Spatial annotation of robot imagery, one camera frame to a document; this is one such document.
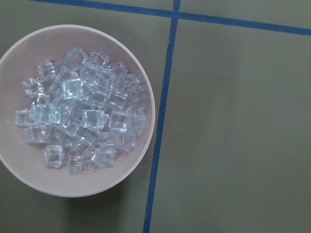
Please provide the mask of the pile of clear ice cubes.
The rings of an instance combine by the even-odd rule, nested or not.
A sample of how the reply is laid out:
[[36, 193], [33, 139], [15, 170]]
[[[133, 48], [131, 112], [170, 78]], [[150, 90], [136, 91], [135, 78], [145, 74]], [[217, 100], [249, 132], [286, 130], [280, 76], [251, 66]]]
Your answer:
[[107, 168], [133, 150], [147, 128], [148, 95], [121, 61], [103, 50], [74, 48], [58, 61], [36, 64], [25, 81], [27, 108], [16, 111], [28, 144], [43, 144], [48, 168], [70, 174]]

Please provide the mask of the pink bowl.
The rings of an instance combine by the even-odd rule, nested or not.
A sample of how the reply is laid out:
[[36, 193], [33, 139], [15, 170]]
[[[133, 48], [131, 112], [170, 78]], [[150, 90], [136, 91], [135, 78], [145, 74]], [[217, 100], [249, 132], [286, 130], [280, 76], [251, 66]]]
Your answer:
[[46, 27], [0, 60], [0, 159], [38, 191], [75, 198], [112, 188], [142, 160], [154, 124], [144, 69], [103, 32]]

